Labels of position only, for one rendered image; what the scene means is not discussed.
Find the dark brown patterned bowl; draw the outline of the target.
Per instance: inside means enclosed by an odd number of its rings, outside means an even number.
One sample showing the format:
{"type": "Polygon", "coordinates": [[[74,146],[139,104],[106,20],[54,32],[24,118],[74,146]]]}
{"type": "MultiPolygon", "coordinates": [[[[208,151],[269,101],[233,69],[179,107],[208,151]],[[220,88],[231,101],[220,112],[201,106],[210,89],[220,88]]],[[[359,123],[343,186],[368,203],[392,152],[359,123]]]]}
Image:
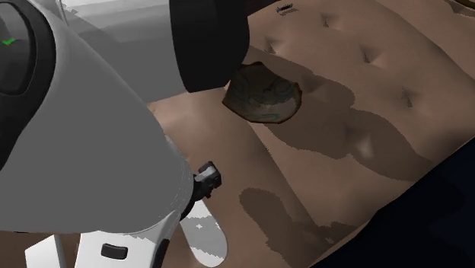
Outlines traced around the dark brown patterned bowl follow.
{"type": "Polygon", "coordinates": [[[222,103],[252,123],[283,123],[301,106],[302,90],[262,62],[241,65],[231,78],[222,103]]]}

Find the brown tufted sofa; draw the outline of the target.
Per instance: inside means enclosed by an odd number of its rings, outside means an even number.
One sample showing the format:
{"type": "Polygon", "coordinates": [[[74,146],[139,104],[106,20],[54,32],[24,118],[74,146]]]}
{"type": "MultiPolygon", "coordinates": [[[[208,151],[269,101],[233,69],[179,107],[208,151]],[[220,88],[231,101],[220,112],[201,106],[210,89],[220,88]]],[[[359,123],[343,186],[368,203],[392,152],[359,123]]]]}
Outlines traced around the brown tufted sofa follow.
{"type": "MultiPolygon", "coordinates": [[[[475,268],[475,18],[445,0],[245,0],[249,47],[299,84],[283,123],[220,88],[148,103],[221,183],[161,268],[475,268]],[[293,7],[276,12],[277,7],[293,7]]],[[[0,231],[0,268],[45,234],[0,231]]]]}

